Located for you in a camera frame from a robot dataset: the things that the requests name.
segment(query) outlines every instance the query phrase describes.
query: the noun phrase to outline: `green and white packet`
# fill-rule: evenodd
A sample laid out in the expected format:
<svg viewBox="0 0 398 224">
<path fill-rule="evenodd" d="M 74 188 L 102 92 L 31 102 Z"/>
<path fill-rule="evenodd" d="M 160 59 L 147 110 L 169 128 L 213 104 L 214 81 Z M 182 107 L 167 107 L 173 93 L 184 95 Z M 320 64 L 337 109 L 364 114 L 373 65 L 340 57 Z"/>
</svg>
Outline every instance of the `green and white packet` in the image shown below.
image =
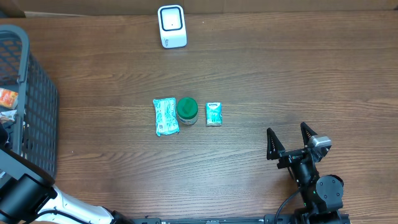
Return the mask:
<svg viewBox="0 0 398 224">
<path fill-rule="evenodd" d="M 178 126 L 175 105 L 177 104 L 175 98 L 166 98 L 156 100 L 154 99 L 154 106 L 156 112 L 156 134 L 160 137 L 161 134 L 168 135 L 180 131 Z"/>
<path fill-rule="evenodd" d="M 206 103 L 206 125 L 220 126 L 222 123 L 221 103 Z"/>
</svg>

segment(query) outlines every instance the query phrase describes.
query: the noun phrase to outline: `gray plastic basket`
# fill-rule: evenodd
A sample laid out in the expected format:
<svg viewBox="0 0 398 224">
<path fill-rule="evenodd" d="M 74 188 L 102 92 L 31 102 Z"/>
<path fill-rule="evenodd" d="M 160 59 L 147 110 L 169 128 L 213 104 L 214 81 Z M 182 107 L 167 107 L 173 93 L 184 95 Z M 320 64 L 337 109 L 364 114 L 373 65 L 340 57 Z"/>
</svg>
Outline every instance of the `gray plastic basket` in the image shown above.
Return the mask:
<svg viewBox="0 0 398 224">
<path fill-rule="evenodd" d="M 15 122 L 3 124 L 11 149 L 55 178 L 58 90 L 30 54 L 25 31 L 14 25 L 0 26 L 0 87 L 18 92 Z"/>
</svg>

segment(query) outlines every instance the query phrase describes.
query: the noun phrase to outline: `small jar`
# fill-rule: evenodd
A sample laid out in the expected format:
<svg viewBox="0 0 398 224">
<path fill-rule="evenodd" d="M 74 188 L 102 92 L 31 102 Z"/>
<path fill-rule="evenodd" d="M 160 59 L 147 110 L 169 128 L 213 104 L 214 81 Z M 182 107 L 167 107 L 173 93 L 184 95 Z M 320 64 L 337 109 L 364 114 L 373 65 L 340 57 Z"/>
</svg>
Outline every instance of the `small jar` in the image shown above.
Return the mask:
<svg viewBox="0 0 398 224">
<path fill-rule="evenodd" d="M 177 114 L 183 124 L 195 124 L 198 120 L 197 102 L 190 97 L 182 98 L 177 104 Z"/>
</svg>

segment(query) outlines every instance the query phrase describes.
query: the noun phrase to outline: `plastic wrapper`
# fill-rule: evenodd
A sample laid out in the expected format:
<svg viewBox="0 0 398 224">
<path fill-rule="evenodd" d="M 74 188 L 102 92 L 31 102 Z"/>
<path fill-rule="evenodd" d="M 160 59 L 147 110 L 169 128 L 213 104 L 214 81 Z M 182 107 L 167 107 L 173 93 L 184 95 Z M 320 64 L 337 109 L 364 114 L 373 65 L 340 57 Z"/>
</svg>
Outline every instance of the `plastic wrapper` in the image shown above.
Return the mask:
<svg viewBox="0 0 398 224">
<path fill-rule="evenodd" d="M 206 103 L 206 125 L 220 126 L 223 124 L 221 103 Z"/>
<path fill-rule="evenodd" d="M 15 122 L 16 113 L 17 110 L 0 112 L 0 123 L 4 124 L 8 121 Z"/>
<path fill-rule="evenodd" d="M 156 112 L 156 134 L 168 135 L 180 131 L 178 126 L 175 105 L 175 98 L 166 98 L 161 100 L 154 99 Z"/>
</svg>

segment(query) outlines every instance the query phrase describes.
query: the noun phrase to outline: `green bottle cap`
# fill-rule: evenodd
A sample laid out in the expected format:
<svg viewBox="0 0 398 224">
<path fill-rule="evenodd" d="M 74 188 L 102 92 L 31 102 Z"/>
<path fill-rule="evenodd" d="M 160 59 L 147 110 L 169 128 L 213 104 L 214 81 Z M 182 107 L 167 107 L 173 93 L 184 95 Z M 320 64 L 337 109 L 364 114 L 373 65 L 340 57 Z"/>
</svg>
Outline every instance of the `green bottle cap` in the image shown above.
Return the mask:
<svg viewBox="0 0 398 224">
<path fill-rule="evenodd" d="M 190 97 L 182 98 L 177 104 L 177 113 L 182 119 L 192 119 L 198 114 L 198 104 Z"/>
</svg>

